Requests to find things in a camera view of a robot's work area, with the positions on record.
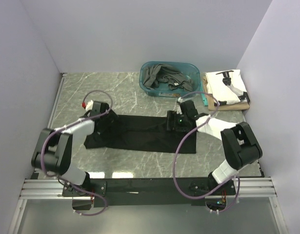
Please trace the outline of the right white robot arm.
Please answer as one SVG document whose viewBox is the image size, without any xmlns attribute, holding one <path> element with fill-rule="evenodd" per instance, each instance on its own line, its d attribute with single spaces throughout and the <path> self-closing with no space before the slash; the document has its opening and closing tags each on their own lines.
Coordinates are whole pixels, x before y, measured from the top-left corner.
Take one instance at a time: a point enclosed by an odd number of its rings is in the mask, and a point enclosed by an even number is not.
<svg viewBox="0 0 300 234">
<path fill-rule="evenodd" d="M 192 100 L 179 103 L 177 111 L 167 112 L 167 130 L 181 133 L 198 132 L 222 141 L 225 160 L 209 174 L 208 190 L 218 195 L 224 190 L 224 181 L 262 157 L 262 149 L 247 122 L 232 123 L 198 113 Z"/>
</svg>

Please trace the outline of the folded white printed t shirt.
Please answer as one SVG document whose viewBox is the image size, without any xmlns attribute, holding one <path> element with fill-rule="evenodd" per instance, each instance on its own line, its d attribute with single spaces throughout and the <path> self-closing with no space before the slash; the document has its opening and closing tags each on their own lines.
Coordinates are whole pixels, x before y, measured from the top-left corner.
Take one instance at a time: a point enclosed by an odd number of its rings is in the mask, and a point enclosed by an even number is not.
<svg viewBox="0 0 300 234">
<path fill-rule="evenodd" d="M 239 69 L 207 72 L 205 76 L 207 92 L 213 95 L 220 106 L 250 103 Z"/>
</svg>

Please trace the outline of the aluminium frame rail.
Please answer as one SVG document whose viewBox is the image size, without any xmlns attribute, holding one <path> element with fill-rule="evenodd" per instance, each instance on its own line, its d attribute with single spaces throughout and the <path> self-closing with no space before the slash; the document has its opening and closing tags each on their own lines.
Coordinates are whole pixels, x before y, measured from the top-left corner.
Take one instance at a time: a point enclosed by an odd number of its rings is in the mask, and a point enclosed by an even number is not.
<svg viewBox="0 0 300 234">
<path fill-rule="evenodd" d="M 273 182 L 270 178 L 263 177 L 243 177 L 238 182 L 232 179 L 236 192 L 239 191 L 239 198 L 243 197 L 276 197 Z M 65 188 L 57 180 L 54 179 L 27 179 L 21 189 L 21 199 L 59 199 L 71 197 L 63 197 L 62 191 Z"/>
</svg>

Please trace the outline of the teal plastic basket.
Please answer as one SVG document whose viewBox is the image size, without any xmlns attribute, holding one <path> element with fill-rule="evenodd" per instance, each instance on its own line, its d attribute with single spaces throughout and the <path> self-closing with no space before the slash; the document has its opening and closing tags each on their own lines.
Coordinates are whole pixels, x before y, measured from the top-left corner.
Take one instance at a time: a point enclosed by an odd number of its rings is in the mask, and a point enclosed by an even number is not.
<svg viewBox="0 0 300 234">
<path fill-rule="evenodd" d="M 139 85 L 148 96 L 176 98 L 201 90 L 200 71 L 190 63 L 150 61 L 140 69 Z"/>
</svg>

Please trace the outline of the black t shirt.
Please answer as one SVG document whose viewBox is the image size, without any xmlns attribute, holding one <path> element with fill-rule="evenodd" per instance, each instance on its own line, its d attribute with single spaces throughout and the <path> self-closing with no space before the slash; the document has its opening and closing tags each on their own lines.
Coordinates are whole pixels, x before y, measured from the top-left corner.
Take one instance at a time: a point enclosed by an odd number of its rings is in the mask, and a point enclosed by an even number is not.
<svg viewBox="0 0 300 234">
<path fill-rule="evenodd" d="M 86 149 L 112 148 L 145 152 L 174 153 L 186 133 L 167 131 L 167 117 L 118 115 L 120 134 L 89 135 Z"/>
</svg>

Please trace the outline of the grey t shirt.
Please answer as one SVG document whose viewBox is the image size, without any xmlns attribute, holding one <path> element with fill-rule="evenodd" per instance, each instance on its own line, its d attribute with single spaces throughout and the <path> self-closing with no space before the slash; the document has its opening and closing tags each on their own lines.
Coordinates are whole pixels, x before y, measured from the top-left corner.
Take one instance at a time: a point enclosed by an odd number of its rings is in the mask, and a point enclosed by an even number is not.
<svg viewBox="0 0 300 234">
<path fill-rule="evenodd" d="M 143 85 L 149 89 L 159 88 L 161 83 L 168 84 L 170 90 L 183 89 L 192 92 L 194 82 L 178 68 L 169 64 L 154 64 L 145 68 Z"/>
</svg>

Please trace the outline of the black mounting beam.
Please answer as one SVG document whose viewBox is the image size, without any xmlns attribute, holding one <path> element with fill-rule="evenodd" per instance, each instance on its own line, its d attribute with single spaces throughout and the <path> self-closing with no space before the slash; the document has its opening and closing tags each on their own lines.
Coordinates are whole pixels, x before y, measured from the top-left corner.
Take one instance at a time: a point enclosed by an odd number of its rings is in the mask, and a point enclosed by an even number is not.
<svg viewBox="0 0 300 234">
<path fill-rule="evenodd" d="M 205 199 L 192 200 L 182 196 L 172 178 L 92 178 L 91 192 L 104 197 L 109 206 L 191 204 L 204 206 Z M 215 188 L 208 177 L 177 178 L 180 189 L 189 196 L 201 196 Z M 84 198 L 87 194 L 64 185 L 63 197 Z M 233 180 L 211 195 L 235 195 Z"/>
</svg>

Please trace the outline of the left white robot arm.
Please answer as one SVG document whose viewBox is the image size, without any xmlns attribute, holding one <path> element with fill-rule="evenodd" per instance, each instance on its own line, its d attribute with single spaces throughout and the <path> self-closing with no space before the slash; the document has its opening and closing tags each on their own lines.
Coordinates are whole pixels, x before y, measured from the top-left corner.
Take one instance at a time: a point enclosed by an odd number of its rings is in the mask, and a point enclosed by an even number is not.
<svg viewBox="0 0 300 234">
<path fill-rule="evenodd" d="M 107 134 L 119 120 L 108 103 L 90 101 L 83 107 L 85 114 L 70 127 L 43 129 L 31 159 L 34 168 L 52 172 L 74 184 L 75 192 L 81 196 L 90 193 L 91 181 L 88 172 L 71 164 L 73 144 L 83 141 L 87 149 L 105 147 Z"/>
</svg>

